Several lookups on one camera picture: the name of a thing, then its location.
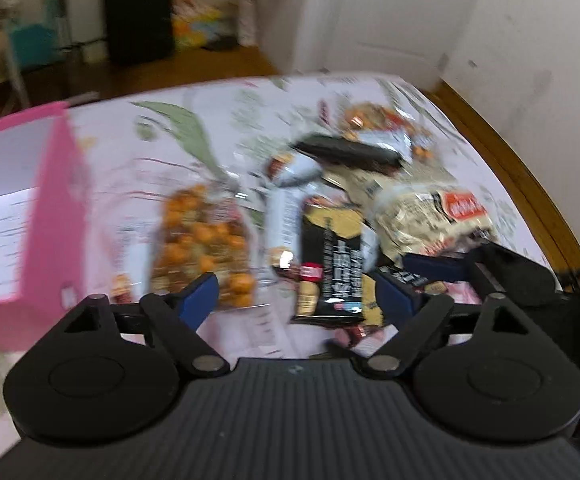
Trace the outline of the black suitcase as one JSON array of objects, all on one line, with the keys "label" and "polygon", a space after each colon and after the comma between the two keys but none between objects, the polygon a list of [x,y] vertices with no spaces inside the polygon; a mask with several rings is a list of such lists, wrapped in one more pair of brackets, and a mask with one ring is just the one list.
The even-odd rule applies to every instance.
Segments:
[{"label": "black suitcase", "polygon": [[173,0],[102,0],[104,40],[116,70],[174,53]]}]

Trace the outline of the beige noodle package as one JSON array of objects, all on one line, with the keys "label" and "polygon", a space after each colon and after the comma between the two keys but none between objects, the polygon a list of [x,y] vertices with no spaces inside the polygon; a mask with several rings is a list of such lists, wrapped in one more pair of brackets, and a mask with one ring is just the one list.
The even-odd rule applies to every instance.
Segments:
[{"label": "beige noodle package", "polygon": [[325,180],[363,211],[386,257],[438,256],[462,244],[497,240],[494,223],[473,192],[441,168],[397,174],[332,167]]}]

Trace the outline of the white plastic bag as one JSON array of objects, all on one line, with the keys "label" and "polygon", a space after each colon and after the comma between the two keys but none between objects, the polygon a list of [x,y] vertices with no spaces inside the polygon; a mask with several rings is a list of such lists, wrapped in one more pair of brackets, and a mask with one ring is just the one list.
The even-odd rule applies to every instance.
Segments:
[{"label": "white plastic bag", "polygon": [[238,0],[237,37],[241,47],[252,48],[258,44],[254,0]]}]

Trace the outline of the floral bed sheet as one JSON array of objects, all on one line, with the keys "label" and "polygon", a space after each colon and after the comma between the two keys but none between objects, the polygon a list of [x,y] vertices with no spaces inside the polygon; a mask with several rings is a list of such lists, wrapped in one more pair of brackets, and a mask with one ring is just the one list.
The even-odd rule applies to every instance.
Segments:
[{"label": "floral bed sheet", "polygon": [[[206,180],[209,164],[246,174],[319,129],[320,103],[395,103],[434,134],[458,185],[488,211],[499,241],[543,262],[540,246],[485,160],[442,112],[394,76],[256,78],[198,84],[69,110],[88,171],[83,295],[108,292],[113,245],[137,231],[141,292],[164,195]],[[173,419],[106,448],[23,442],[2,386],[25,350],[0,351],[0,479],[509,479],[511,452],[471,453],[439,434],[388,384],[369,387],[348,364],[317,361],[324,334],[288,323],[293,294],[264,283],[250,309],[213,314],[202,334],[236,374],[193,386]]]}]

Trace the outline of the colourful gift bag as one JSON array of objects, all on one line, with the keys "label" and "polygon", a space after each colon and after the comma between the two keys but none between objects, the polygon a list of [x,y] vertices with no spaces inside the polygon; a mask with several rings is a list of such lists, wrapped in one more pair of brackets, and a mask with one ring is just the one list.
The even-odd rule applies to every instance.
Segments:
[{"label": "colourful gift bag", "polygon": [[176,49],[202,48],[219,40],[224,17],[215,6],[196,0],[174,0],[172,25]]}]

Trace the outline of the black cracker pack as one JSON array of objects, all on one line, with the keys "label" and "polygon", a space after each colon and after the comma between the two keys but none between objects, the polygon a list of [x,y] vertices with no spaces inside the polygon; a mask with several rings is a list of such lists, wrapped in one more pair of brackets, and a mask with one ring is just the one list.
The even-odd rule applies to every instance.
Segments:
[{"label": "black cracker pack", "polygon": [[294,322],[337,328],[363,321],[363,226],[354,208],[305,206]]},{"label": "black cracker pack", "polygon": [[384,324],[400,330],[432,299],[422,288],[399,280],[390,272],[372,270],[365,274],[371,284],[374,303],[380,309]]}]

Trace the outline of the pink cardboard box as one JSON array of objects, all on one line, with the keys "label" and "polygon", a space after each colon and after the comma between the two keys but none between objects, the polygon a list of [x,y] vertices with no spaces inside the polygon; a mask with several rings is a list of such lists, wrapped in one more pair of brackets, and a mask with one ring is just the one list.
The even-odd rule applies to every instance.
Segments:
[{"label": "pink cardboard box", "polygon": [[66,103],[0,119],[0,351],[30,348],[83,295],[88,204]]}]

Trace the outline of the white snack bar top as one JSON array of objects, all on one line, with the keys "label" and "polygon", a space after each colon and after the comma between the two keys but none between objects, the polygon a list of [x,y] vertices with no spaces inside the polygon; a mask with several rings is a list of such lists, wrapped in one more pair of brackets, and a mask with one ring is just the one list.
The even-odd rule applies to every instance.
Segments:
[{"label": "white snack bar top", "polygon": [[318,179],[322,175],[322,166],[307,155],[288,151],[270,159],[265,175],[278,188],[288,188]]}]

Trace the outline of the white door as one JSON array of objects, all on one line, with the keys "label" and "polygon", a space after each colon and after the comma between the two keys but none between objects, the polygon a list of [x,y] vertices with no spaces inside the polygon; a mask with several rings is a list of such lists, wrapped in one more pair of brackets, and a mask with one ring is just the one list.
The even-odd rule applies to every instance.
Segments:
[{"label": "white door", "polygon": [[395,74],[431,89],[476,0],[334,0],[327,42],[330,72]]}]

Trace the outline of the white snack bar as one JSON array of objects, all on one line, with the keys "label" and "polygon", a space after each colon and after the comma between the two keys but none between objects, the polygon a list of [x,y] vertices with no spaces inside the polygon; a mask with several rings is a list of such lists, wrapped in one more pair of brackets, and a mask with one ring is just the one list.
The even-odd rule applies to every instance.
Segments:
[{"label": "white snack bar", "polygon": [[265,258],[275,273],[299,279],[301,265],[302,188],[273,188],[266,198]]},{"label": "white snack bar", "polygon": [[322,175],[322,166],[307,155],[288,151],[270,159],[265,175],[278,188],[288,188],[318,179]]},{"label": "white snack bar", "polygon": [[362,224],[360,252],[363,257],[363,272],[368,273],[374,270],[379,258],[380,244],[375,230],[366,223]]},{"label": "white snack bar", "polygon": [[115,304],[132,304],[141,292],[142,257],[137,231],[131,226],[124,226],[116,233],[112,261],[112,301]]},{"label": "white snack bar", "polygon": [[412,162],[412,139],[405,129],[360,130],[356,132],[356,136],[363,144],[395,152],[405,162]]}]

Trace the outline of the coated peanuts bag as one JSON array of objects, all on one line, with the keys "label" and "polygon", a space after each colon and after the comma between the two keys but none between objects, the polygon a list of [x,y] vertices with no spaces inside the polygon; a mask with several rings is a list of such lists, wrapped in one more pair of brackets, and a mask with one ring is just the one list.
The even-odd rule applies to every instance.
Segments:
[{"label": "coated peanuts bag", "polygon": [[220,188],[194,184],[164,202],[153,249],[150,292],[180,292],[205,273],[218,281],[225,308],[255,304],[252,236],[236,200]]},{"label": "coated peanuts bag", "polygon": [[371,102],[361,102],[345,107],[339,118],[339,128],[348,140],[357,141],[360,130],[405,129],[412,139],[412,162],[432,162],[435,159],[435,140],[432,133],[416,122],[412,116]]}]

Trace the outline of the teal tote bag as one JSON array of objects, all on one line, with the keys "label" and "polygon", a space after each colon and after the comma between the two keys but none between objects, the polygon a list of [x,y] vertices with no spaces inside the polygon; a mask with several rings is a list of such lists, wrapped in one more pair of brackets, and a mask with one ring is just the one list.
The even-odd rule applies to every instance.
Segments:
[{"label": "teal tote bag", "polygon": [[9,21],[8,35],[21,70],[58,61],[60,47],[56,21],[59,16],[58,0],[47,0],[40,22],[25,23],[20,18]]}]

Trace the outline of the dark chocolate bar pack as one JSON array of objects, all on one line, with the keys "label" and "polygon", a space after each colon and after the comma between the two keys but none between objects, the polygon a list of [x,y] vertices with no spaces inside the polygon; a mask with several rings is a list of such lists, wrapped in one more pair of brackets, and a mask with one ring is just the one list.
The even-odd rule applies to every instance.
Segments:
[{"label": "dark chocolate bar pack", "polygon": [[351,141],[340,136],[326,136],[326,134],[304,136],[291,147],[330,165],[347,166],[383,174],[390,174],[401,169],[403,162],[403,157],[399,152]]}]

